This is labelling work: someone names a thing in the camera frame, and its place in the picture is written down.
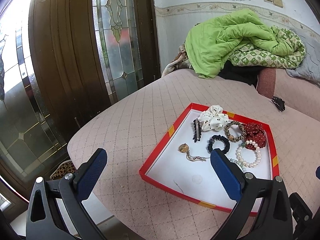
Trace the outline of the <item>beige patterned fabric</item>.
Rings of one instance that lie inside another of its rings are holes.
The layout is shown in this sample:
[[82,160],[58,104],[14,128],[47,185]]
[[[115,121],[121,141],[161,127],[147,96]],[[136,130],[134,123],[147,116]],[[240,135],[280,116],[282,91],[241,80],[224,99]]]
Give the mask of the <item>beige patterned fabric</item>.
[[171,61],[163,70],[162,77],[165,77],[166,75],[170,74],[171,72],[178,70],[178,69],[193,69],[188,55],[187,51],[185,49],[185,45],[179,46],[179,53],[174,58],[173,61]]

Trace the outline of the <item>silver black hair clip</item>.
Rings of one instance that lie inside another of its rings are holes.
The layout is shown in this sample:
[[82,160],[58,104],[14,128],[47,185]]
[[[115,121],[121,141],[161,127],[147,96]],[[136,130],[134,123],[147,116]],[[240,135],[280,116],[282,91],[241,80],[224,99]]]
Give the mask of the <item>silver black hair clip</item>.
[[193,136],[193,141],[198,142],[201,140],[201,125],[198,119],[195,119],[193,121],[193,126],[194,126],[194,136]]

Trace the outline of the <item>grey quilted pillow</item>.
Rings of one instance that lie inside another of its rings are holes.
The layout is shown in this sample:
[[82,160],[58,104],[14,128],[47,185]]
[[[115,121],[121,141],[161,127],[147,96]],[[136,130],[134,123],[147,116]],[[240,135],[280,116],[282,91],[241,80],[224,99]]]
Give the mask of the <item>grey quilted pillow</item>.
[[312,33],[305,33],[299,29],[292,29],[303,41],[306,55],[299,67],[287,69],[286,73],[290,77],[297,77],[308,80],[319,87],[319,38],[311,37]]

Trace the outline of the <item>dark wooden glass door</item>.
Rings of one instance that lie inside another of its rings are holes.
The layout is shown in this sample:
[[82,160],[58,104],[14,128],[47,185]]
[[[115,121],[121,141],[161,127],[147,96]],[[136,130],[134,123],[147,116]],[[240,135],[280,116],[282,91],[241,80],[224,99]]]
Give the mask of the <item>dark wooden glass door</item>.
[[82,126],[159,76],[153,0],[1,0],[1,175],[27,201]]

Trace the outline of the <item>red polka dot scrunchie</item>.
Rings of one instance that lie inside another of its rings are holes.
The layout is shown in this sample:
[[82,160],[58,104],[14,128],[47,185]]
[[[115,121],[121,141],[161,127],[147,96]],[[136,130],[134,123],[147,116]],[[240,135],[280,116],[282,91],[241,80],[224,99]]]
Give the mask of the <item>red polka dot scrunchie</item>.
[[[265,132],[262,125],[251,122],[248,124],[244,124],[244,128],[246,133],[245,142],[247,141],[255,142],[255,144],[260,148],[264,148],[266,146],[266,137],[265,137]],[[256,149],[253,143],[246,144],[245,148],[249,150]]]

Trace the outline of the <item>pink bolster pillow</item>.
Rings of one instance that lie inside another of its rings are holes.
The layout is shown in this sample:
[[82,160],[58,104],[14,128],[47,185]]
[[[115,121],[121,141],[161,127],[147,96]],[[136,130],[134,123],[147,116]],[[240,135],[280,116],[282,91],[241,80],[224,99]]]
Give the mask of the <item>pink bolster pillow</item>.
[[257,91],[269,99],[277,96],[285,105],[319,120],[319,88],[304,79],[288,76],[284,69],[263,69],[258,76]]

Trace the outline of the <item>white cherry print scrunchie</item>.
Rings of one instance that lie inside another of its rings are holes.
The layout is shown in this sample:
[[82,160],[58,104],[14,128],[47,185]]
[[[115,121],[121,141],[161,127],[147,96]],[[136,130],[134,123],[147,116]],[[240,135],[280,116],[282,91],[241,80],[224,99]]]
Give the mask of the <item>white cherry print scrunchie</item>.
[[220,105],[212,105],[200,114],[198,120],[203,132],[211,130],[219,132],[227,125],[229,117],[223,114],[223,108]]

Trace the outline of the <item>green quilted blanket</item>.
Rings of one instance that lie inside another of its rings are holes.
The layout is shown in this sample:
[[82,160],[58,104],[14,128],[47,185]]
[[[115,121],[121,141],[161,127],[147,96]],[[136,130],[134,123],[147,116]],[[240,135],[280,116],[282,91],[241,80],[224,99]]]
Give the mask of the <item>green quilted blanket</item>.
[[211,18],[192,27],[185,39],[189,62],[201,78],[214,78],[226,61],[234,66],[295,69],[306,54],[292,30],[269,27],[251,9]]

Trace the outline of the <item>pink quilted bed cover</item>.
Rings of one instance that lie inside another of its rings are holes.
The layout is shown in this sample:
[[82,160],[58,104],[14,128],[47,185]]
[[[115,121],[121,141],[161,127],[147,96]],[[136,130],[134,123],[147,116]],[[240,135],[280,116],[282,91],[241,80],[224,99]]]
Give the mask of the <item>pink quilted bed cover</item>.
[[[210,239],[230,213],[195,204],[144,181],[139,170],[190,103],[220,105],[223,111],[268,124],[278,157],[279,175],[287,194],[297,192],[312,212],[319,208],[319,120],[286,105],[280,112],[270,99],[242,82],[220,77],[201,79],[181,69],[145,86],[109,107],[69,141],[67,150],[80,166],[97,148],[107,153],[107,165],[94,194],[123,224],[144,239]],[[227,159],[242,172],[261,161],[255,142],[241,139],[238,125],[223,129],[231,142]],[[245,148],[253,143],[255,150]],[[178,147],[189,161],[187,144]]]

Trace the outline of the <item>gold wall switch plates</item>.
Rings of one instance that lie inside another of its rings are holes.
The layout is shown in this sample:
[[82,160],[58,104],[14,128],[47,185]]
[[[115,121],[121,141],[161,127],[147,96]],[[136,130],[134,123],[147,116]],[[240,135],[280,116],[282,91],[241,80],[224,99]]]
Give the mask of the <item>gold wall switch plates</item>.
[[283,5],[283,1],[282,0],[264,0],[265,2],[267,3],[271,3],[277,7],[280,7],[280,8],[283,8],[284,5]]

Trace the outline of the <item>black scrunchie with bead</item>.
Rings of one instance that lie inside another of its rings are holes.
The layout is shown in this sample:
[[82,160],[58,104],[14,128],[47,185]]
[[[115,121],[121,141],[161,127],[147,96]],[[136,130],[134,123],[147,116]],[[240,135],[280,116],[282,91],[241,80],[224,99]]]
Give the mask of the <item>black scrunchie with bead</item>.
[[210,139],[209,139],[209,142],[208,142],[208,152],[211,153],[213,151],[213,144],[214,142],[216,141],[220,141],[220,142],[223,142],[224,145],[225,145],[225,148],[223,150],[221,150],[221,152],[223,154],[227,154],[228,151],[230,150],[230,143],[229,143],[229,140],[222,136],[222,135],[213,135]]

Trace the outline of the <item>red box white interior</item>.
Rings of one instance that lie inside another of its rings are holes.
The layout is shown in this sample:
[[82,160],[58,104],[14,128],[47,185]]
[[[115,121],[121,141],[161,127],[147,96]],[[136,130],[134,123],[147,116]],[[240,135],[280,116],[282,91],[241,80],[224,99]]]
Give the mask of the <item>red box white interior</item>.
[[[139,174],[144,181],[170,194],[230,213],[236,201],[229,198],[221,184],[208,159],[210,154],[207,150],[210,137],[214,134],[225,136],[225,132],[203,132],[200,141],[193,140],[193,120],[208,108],[205,105],[190,103],[156,145],[140,168]],[[227,114],[230,120],[262,125],[266,146],[261,149],[261,161],[256,167],[245,169],[260,179],[273,179],[278,176],[278,157],[270,126],[242,115],[227,111],[223,113]],[[189,146],[190,155],[205,157],[206,161],[189,161],[185,153],[178,151],[178,147],[184,143]]]

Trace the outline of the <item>black claw hair clip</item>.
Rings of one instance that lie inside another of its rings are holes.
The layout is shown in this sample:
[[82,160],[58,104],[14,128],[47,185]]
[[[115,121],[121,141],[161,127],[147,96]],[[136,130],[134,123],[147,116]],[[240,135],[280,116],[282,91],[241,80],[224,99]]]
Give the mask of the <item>black claw hair clip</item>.
[[277,96],[273,96],[271,102],[276,106],[276,108],[283,112],[285,111],[285,101]]

